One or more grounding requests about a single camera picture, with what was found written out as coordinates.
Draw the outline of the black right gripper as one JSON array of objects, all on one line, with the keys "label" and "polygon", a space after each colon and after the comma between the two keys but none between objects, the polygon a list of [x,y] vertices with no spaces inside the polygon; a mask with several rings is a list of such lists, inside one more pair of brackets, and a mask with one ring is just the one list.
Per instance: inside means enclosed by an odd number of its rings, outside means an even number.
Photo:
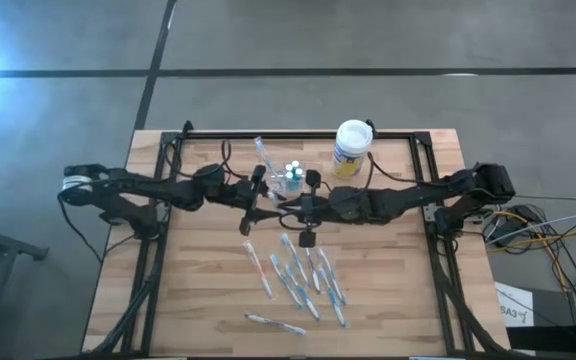
[{"label": "black right gripper", "polygon": [[299,246],[301,248],[313,248],[316,245],[316,233],[313,231],[315,227],[320,226],[323,222],[334,222],[338,219],[338,215],[330,206],[329,200],[316,195],[321,182],[321,174],[317,170],[307,170],[305,183],[310,187],[310,192],[280,202],[277,206],[282,214],[299,214],[298,222],[304,225],[299,233]]}]

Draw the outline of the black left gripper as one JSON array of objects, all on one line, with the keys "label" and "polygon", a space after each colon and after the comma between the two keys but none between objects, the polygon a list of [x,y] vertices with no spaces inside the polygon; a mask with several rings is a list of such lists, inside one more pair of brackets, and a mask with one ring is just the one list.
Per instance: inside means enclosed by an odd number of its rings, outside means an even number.
[{"label": "black left gripper", "polygon": [[[253,224],[261,220],[280,218],[287,214],[286,211],[270,211],[257,208],[257,197],[262,187],[265,172],[266,167],[264,165],[256,165],[249,178],[241,178],[236,183],[238,207],[244,210],[244,216],[239,224],[239,231],[244,236],[250,234]],[[268,185],[265,194],[268,198],[286,200],[282,187],[277,184]]]}]

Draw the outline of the orange toothbrush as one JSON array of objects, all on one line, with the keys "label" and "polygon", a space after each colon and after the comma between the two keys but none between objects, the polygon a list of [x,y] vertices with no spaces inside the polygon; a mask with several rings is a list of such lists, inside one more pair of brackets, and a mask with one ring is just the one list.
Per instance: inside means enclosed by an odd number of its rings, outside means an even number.
[{"label": "orange toothbrush", "polygon": [[243,243],[243,247],[246,250],[247,255],[248,255],[251,263],[253,264],[253,266],[255,267],[256,271],[258,272],[258,274],[260,276],[260,281],[261,281],[262,287],[263,287],[267,297],[269,299],[273,299],[274,295],[273,295],[271,286],[268,282],[268,279],[267,279],[266,274],[263,270],[263,267],[259,261],[259,258],[255,252],[254,246],[252,245],[252,243],[249,240],[246,240]]}]

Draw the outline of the purple toothbrush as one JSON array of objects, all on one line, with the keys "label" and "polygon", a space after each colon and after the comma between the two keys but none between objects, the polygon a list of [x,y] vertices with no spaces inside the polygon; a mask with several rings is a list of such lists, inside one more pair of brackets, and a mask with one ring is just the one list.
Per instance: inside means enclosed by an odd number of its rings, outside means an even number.
[{"label": "purple toothbrush", "polygon": [[311,248],[305,248],[305,253],[306,253],[306,257],[307,257],[307,262],[308,262],[308,267],[309,267],[309,271],[312,277],[312,284],[313,287],[315,289],[315,291],[317,292],[317,294],[321,294],[321,287],[320,287],[320,282],[319,282],[319,277],[318,277],[318,273],[317,273],[317,269],[314,265],[314,261],[312,258],[312,252],[311,252]]}]

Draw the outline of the yellow wipes canister white lid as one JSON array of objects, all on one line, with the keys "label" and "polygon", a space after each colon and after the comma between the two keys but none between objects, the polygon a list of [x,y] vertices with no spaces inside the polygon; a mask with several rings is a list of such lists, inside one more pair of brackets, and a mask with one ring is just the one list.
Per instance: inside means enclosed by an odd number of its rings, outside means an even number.
[{"label": "yellow wipes canister white lid", "polygon": [[373,128],[365,121],[350,119],[336,132],[333,172],[343,178],[356,176],[373,141]]}]

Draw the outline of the black power adapter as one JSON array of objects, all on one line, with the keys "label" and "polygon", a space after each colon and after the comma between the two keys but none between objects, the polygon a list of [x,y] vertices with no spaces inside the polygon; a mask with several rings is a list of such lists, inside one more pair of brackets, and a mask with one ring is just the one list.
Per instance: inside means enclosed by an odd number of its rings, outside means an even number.
[{"label": "black power adapter", "polygon": [[513,232],[536,224],[540,216],[527,205],[514,205],[495,213],[493,229],[487,235],[486,240],[495,240],[494,246],[503,247],[509,245],[516,237]]}]

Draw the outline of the white paper sign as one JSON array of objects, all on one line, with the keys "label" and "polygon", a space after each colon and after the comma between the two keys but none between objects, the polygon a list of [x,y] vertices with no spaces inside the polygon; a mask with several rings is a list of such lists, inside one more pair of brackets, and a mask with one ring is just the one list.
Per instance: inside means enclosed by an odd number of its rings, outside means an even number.
[{"label": "white paper sign", "polygon": [[534,325],[533,300],[531,291],[495,283],[500,311],[507,328],[532,327]]}]

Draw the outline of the black aluminium table frame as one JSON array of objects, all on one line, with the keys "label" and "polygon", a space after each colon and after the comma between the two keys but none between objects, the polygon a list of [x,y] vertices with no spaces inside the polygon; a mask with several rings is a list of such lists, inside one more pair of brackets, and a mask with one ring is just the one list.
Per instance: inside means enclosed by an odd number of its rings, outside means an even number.
[{"label": "black aluminium table frame", "polygon": [[[155,179],[184,180],[217,163],[233,184],[264,165],[254,139],[261,136],[272,164],[297,160],[317,170],[317,196],[338,186],[395,190],[444,177],[437,169],[433,138],[427,131],[373,130],[362,172],[343,180],[332,171],[334,131],[138,131],[124,167]],[[153,356],[210,358],[404,358],[411,355],[474,359],[502,356],[505,349],[467,306],[451,241],[436,234],[433,213],[457,199],[406,211],[386,225],[324,222],[315,227],[311,248],[316,269],[323,248],[345,294],[341,327],[324,280],[321,294],[312,284],[304,225],[294,216],[266,219],[244,236],[241,209],[205,202],[188,212],[153,199],[124,194],[137,205],[156,209],[161,233],[136,237],[128,223],[115,220],[102,252],[82,357],[127,360]],[[288,249],[287,233],[309,278],[307,287]],[[249,240],[271,286],[269,299],[243,243]],[[284,271],[292,267],[321,319],[303,303],[298,309],[276,275],[269,256]],[[244,318],[245,313],[278,320],[307,331],[298,335]]]}]

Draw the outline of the wrapped dark handled toothbrush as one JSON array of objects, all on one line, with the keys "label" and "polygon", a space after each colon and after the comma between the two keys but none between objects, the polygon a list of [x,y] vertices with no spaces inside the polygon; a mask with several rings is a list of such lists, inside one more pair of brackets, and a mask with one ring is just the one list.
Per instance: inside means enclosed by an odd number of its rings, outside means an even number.
[{"label": "wrapped dark handled toothbrush", "polygon": [[298,335],[306,335],[307,331],[301,327],[298,326],[294,326],[285,322],[281,322],[278,320],[273,320],[273,319],[269,319],[257,314],[253,314],[253,313],[245,313],[244,314],[244,318],[260,323],[260,324],[265,324],[265,325],[269,325],[269,326],[273,326],[279,329],[282,329],[284,331],[288,331],[294,334],[298,334]]}]

